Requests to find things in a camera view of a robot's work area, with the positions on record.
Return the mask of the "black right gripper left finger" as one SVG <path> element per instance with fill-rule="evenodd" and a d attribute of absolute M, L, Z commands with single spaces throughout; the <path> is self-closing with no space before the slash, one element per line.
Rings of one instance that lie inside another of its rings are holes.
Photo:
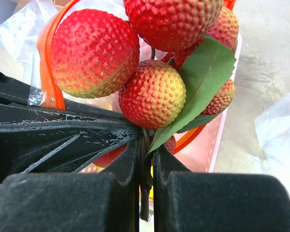
<path fill-rule="evenodd" d="M 140 142 L 97 174 L 14 174 L 0 185 L 0 232 L 137 232 Z"/>

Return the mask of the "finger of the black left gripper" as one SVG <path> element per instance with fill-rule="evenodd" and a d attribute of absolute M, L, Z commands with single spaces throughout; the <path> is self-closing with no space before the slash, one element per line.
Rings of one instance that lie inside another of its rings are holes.
<path fill-rule="evenodd" d="M 117 113 L 93 114 L 0 104 L 0 183 L 18 173 L 76 173 L 136 139 Z"/>
<path fill-rule="evenodd" d="M 28 106 L 29 93 L 30 85 L 18 81 L 12 77 L 8 77 L 0 72 L 0 103 L 6 105 L 14 103 L 17 105 Z M 65 108 L 69 112 L 104 116 L 115 119 L 125 119 L 121 113 L 74 102 L 68 99 L 64 99 L 64 102 Z"/>

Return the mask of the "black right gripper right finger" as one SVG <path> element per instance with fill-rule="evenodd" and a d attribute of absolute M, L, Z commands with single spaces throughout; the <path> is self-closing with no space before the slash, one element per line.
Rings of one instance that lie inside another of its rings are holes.
<path fill-rule="evenodd" d="M 290 232 L 290 198 L 273 176 L 194 173 L 164 146 L 153 164 L 157 232 Z"/>

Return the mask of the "clear orange-zipper bag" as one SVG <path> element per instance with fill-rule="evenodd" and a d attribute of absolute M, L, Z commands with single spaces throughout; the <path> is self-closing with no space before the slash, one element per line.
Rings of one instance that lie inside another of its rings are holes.
<path fill-rule="evenodd" d="M 63 8 L 70 5 L 69 14 L 82 9 L 97 9 L 127 20 L 128 16 L 123 2 L 124 0 L 71 0 Z M 47 64 L 46 56 L 50 44 L 47 38 L 50 32 L 50 22 L 63 8 L 58 10 L 51 0 L 32 0 L 0 25 L 0 43 L 14 59 L 26 64 L 24 74 L 31 80 L 30 104 L 41 105 L 45 108 L 58 109 L 55 98 L 56 87 L 50 78 L 50 65 Z M 122 114 L 118 105 L 117 92 L 91 99 L 74 97 L 63 92 L 63 100 L 66 96 L 81 101 L 110 97 L 113 103 L 108 105 L 109 108 Z"/>

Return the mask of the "clear blue-zipper bag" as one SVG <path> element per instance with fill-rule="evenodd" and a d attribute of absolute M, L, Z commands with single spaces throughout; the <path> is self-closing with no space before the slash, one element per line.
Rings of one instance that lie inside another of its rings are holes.
<path fill-rule="evenodd" d="M 278 178 L 290 195 L 290 93 L 267 108 L 255 121 L 265 169 Z"/>

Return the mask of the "red strawberry cluster with leaves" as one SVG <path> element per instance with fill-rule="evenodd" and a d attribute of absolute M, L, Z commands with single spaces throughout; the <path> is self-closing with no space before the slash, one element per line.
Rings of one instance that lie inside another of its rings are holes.
<path fill-rule="evenodd" d="M 143 131 L 140 217 L 148 220 L 152 153 L 175 152 L 176 133 L 201 128 L 232 102 L 239 21 L 221 0 L 126 0 L 127 20 L 97 9 L 50 22 L 47 64 L 62 93 L 118 93 L 123 116 Z"/>

